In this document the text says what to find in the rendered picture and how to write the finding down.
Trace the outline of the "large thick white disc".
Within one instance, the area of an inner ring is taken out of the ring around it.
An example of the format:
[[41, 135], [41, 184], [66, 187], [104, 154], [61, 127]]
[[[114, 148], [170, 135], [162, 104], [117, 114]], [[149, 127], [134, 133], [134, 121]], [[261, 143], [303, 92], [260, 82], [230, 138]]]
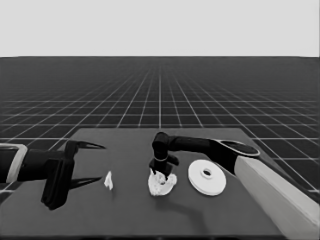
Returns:
[[226, 187], [226, 176], [222, 169], [205, 159], [197, 159], [189, 165], [188, 179], [198, 192], [207, 196], [217, 196]]

